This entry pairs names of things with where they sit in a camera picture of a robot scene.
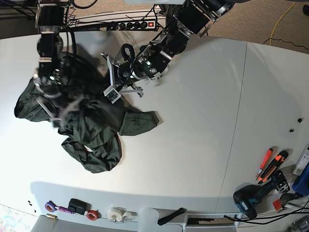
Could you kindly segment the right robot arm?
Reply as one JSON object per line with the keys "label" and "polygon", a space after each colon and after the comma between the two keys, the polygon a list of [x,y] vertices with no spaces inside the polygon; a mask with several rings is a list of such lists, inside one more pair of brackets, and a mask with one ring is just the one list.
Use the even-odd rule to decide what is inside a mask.
{"label": "right robot arm", "polygon": [[70,92],[69,77],[77,55],[75,40],[73,52],[63,52],[69,44],[63,42],[60,32],[73,37],[68,26],[70,0],[40,0],[35,16],[35,26],[40,34],[37,44],[39,64],[33,82],[41,93],[36,101],[49,115],[54,127],[64,128],[69,113],[78,111],[83,95]]}

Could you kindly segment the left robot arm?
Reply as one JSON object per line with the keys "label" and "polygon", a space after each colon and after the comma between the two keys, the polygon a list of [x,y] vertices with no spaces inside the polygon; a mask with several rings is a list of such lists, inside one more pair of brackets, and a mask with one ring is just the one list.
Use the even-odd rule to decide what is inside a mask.
{"label": "left robot arm", "polygon": [[168,23],[151,41],[141,46],[138,53],[132,45],[123,44],[119,51],[123,63],[102,54],[109,68],[104,96],[111,103],[129,93],[142,97],[143,89],[135,83],[161,78],[172,58],[185,50],[191,35],[202,37],[234,5],[232,0],[186,0],[183,5],[173,5],[172,9],[161,5]]}

